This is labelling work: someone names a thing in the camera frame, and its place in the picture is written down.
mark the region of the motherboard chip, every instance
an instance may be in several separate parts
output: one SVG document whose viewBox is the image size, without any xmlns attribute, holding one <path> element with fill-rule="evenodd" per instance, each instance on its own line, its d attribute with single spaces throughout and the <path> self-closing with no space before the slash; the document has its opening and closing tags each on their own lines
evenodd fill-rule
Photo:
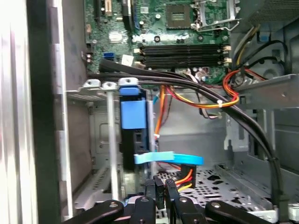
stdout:
<svg viewBox="0 0 299 224">
<path fill-rule="evenodd" d="M 168 29 L 190 28 L 191 8 L 189 5 L 167 5 L 166 6 L 166 26 Z"/>
</svg>

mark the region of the ventilation holes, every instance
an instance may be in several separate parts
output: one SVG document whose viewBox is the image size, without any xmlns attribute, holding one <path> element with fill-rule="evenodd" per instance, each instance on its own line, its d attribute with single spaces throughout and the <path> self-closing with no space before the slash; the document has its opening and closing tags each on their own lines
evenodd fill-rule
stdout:
<svg viewBox="0 0 299 224">
<path fill-rule="evenodd" d="M 95 185 L 93 186 L 93 190 L 96 190 L 99 185 L 102 183 L 102 181 L 105 179 L 105 176 L 108 172 L 110 168 L 105 168 L 104 172 L 101 174 L 101 176 L 99 177 L 98 181 L 95 183 Z"/>
</svg>

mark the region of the white cable tie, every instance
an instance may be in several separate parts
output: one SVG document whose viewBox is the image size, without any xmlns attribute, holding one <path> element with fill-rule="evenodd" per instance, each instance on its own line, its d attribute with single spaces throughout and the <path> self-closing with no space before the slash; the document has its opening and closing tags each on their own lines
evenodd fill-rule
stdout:
<svg viewBox="0 0 299 224">
<path fill-rule="evenodd" d="M 222 108 L 223 101 L 219 99 L 219 100 L 217 100 L 217 103 L 218 103 L 219 108 Z"/>
</svg>

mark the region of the sata port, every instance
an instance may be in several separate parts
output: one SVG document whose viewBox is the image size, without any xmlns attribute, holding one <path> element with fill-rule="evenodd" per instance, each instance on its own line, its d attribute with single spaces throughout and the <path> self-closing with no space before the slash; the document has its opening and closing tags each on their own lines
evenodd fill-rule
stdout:
<svg viewBox="0 0 299 224">
<path fill-rule="evenodd" d="M 113 53 L 113 52 L 104 52 L 103 53 L 103 58 L 113 62 L 114 58 L 115 58 L 115 53 Z"/>
</svg>

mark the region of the capacitor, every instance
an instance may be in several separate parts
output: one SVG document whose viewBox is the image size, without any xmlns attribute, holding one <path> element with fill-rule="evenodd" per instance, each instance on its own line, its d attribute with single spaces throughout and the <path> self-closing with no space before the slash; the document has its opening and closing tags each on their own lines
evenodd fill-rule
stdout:
<svg viewBox="0 0 299 224">
<path fill-rule="evenodd" d="M 161 15 L 160 14 L 156 14 L 155 18 L 156 18 L 156 20 L 159 20 L 161 18 Z"/>
<path fill-rule="evenodd" d="M 184 43 L 184 42 L 185 42 L 185 39 L 186 39 L 186 36 L 182 36 L 182 38 L 181 38 L 181 43 Z"/>
</svg>

